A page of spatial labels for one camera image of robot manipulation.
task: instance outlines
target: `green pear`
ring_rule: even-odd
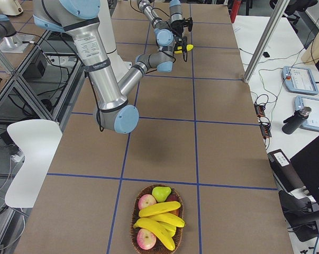
[[[152,196],[157,200],[158,203],[164,202],[166,198],[171,194],[170,187],[157,186],[152,190]]]

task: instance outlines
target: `red apple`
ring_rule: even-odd
[[[157,237],[147,229],[140,229],[137,234],[137,243],[143,250],[149,250],[156,244]]]
[[[177,202],[179,202],[178,197],[177,197],[175,194],[169,195],[168,198],[165,200],[165,202],[170,202],[170,201],[177,201]],[[179,215],[179,209],[170,211],[169,213],[172,213],[172,214],[174,214],[175,216],[178,216],[178,215]]]
[[[138,208],[139,210],[142,210],[145,207],[148,207],[149,205],[156,204],[157,201],[151,194],[145,194],[141,196],[141,198],[138,201]]]

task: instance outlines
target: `brown basket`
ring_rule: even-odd
[[[150,249],[150,250],[143,250],[142,248],[140,248],[137,244],[137,234],[138,231],[140,230],[140,228],[133,228],[133,225],[136,223],[136,221],[139,219],[138,213],[139,213],[139,208],[138,208],[138,201],[139,199],[145,195],[145,194],[151,194],[153,188],[157,187],[157,186],[162,186],[165,187],[166,185],[162,185],[162,184],[154,184],[154,185],[150,185],[146,188],[144,188],[141,192],[139,192],[136,201],[134,203],[134,209],[133,209],[133,214],[132,214],[132,220],[131,220],[131,225],[130,225],[130,236],[131,236],[131,241],[132,244],[134,246],[134,248],[136,249],[136,251],[140,254],[172,254],[175,253],[176,250],[178,249],[179,245],[180,245],[180,241],[181,241],[181,236],[183,234],[183,229],[182,228],[177,228],[176,234],[172,237],[176,248],[174,250],[168,250],[162,243],[161,241],[157,238],[156,244]],[[181,198],[179,196],[179,194],[176,192],[175,189],[172,189],[172,194],[175,194],[178,198],[178,202],[181,204],[181,207],[179,208],[179,214],[178,216],[180,218],[183,219],[183,203],[181,201]]]

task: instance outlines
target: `bunch of bananas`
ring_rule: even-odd
[[[172,237],[176,234],[177,227],[183,228],[185,222],[180,217],[169,213],[180,208],[177,201],[157,203],[139,211],[139,219],[133,228],[144,228],[152,232],[169,250],[176,248]]]

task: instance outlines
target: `black thermos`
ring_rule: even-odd
[[[310,112],[310,107],[302,107],[300,110],[296,110],[293,116],[290,116],[288,119],[283,121],[285,125],[281,128],[281,130],[286,134],[292,134],[306,119],[308,119]]]

